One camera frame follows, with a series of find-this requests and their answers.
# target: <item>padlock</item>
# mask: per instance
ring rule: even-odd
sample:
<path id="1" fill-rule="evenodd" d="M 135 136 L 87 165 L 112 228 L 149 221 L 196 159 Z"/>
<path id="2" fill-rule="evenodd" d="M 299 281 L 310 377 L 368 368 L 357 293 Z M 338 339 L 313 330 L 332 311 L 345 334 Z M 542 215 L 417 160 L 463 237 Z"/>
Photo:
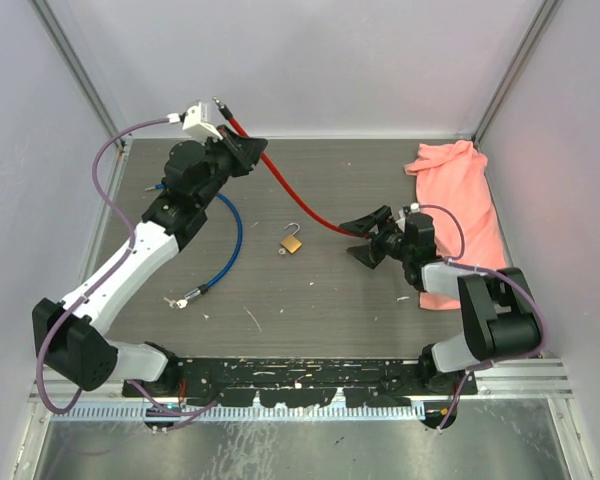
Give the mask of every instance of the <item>padlock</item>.
<path id="1" fill-rule="evenodd" d="M 300 231 L 300 225 L 298 225 L 297 223 L 290 223 L 289 225 L 284 227 L 284 229 L 286 230 L 289 227 L 296 227 L 296 231 L 293 232 L 291 235 L 287 235 L 286 237 L 284 237 L 280 242 L 280 245 L 284 247 L 286 251 L 293 254 L 296 253 L 302 246 L 302 242 L 296 238 L 296 234 Z"/>

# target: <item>red cable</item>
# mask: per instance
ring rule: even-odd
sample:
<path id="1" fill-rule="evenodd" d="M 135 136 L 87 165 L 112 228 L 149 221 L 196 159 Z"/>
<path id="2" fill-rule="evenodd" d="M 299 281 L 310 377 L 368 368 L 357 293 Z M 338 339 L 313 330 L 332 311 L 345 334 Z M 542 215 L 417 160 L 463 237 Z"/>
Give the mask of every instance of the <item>red cable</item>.
<path id="1" fill-rule="evenodd" d="M 243 137 L 249 136 L 247 134 L 247 132 L 244 131 L 244 128 L 242 128 L 242 125 L 240 125 L 235 118 L 231 117 L 230 119 L 228 119 L 228 122 L 234 128 L 234 130 L 236 132 L 238 132 L 239 135 L 241 135 Z M 260 158 L 262 158 L 262 161 L 264 162 L 264 164 L 271 171 L 271 173 L 273 173 L 273 176 L 276 177 L 276 180 L 278 180 L 278 182 L 280 182 L 280 185 L 282 185 L 282 187 L 287 191 L 287 193 L 291 196 L 291 198 L 293 198 L 295 200 L 295 202 L 298 204 L 298 206 L 300 208 L 302 208 L 305 212 L 307 212 L 307 214 L 311 218 L 313 218 L 316 222 L 324 225 L 329 230 L 333 230 L 334 232 L 342 233 L 343 235 L 357 237 L 357 235 L 355 233 L 347 232 L 346 230 L 343 230 L 342 228 L 338 227 L 337 225 L 327 222 L 324 218 L 322 218 L 316 212 L 311 210 L 311 207 L 309 207 L 309 205 L 304 203 L 302 198 L 300 198 L 300 196 L 293 190 L 293 188 L 291 188 L 291 185 L 289 185 L 289 183 L 287 183 L 285 178 L 280 173 L 280 170 L 278 170 L 276 168 L 276 166 L 273 164 L 273 162 L 271 161 L 269 156 L 266 153 L 263 153 Z"/>

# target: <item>wall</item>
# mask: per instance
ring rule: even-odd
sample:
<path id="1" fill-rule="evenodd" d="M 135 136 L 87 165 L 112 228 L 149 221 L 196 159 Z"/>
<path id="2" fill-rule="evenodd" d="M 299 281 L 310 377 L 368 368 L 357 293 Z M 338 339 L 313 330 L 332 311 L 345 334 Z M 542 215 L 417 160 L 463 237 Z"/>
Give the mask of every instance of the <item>wall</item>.
<path id="1" fill-rule="evenodd" d="M 13 466 L 34 377 L 31 310 L 76 284 L 99 209 L 90 162 L 104 140 L 31 7 L 2 0 L 0 479 Z"/>
<path id="2" fill-rule="evenodd" d="M 122 125 L 218 95 L 251 134 L 473 132 L 540 0 L 49 0 Z"/>
<path id="3" fill-rule="evenodd" d="M 600 0 L 563 3 L 483 143 L 600 461 Z"/>

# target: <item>gray floor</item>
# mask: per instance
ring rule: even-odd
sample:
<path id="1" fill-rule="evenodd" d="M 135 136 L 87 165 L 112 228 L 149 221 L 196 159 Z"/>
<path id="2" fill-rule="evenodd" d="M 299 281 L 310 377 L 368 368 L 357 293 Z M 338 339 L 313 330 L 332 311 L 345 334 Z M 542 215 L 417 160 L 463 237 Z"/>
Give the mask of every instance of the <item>gray floor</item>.
<path id="1" fill-rule="evenodd" d="M 133 143 L 117 202 L 134 221 L 156 195 L 144 188 L 160 181 L 174 143 Z M 318 213 L 340 223 L 383 204 L 399 207 L 414 200 L 415 179 L 404 174 L 403 165 L 415 159 L 418 143 L 278 140 L 267 152 Z M 233 250 L 232 216 L 214 201 L 198 236 L 142 287 L 110 338 L 150 340 L 181 355 L 413 358 L 426 344 L 461 330 L 458 312 L 418 308 L 418 294 L 403 279 L 398 262 L 387 259 L 371 271 L 348 256 L 346 248 L 360 241 L 310 219 L 264 164 L 248 177 L 231 179 L 222 192 L 245 224 L 235 267 L 186 309 L 169 308 L 165 299 L 181 298 L 208 281 Z M 301 225 L 298 238 L 304 245 L 297 254 L 281 257 L 278 242 L 290 222 Z M 125 239 L 114 220 L 101 258 Z"/>
<path id="2" fill-rule="evenodd" d="M 463 402 L 443 435 L 417 421 L 193 423 L 152 436 L 138 423 L 58 420 L 36 479 L 569 478 L 544 400 Z"/>

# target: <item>fabric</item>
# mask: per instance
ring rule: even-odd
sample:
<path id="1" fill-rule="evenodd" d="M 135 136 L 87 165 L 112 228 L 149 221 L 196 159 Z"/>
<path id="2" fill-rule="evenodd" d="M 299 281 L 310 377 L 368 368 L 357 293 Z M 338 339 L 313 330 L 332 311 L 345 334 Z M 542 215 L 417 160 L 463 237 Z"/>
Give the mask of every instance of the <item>fabric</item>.
<path id="1" fill-rule="evenodd" d="M 487 157 L 473 143 L 459 140 L 448 145 L 420 145 L 418 158 L 405 165 L 407 175 L 416 175 L 416 197 L 420 204 L 446 207 L 460 221 L 466 250 L 458 260 L 487 268 L 506 266 L 498 218 L 484 176 Z M 460 235 L 449 216 L 439 210 L 423 210 L 433 217 L 438 253 L 458 255 Z M 460 308 L 460 302 L 431 293 L 420 294 L 420 306 L 429 310 Z"/>

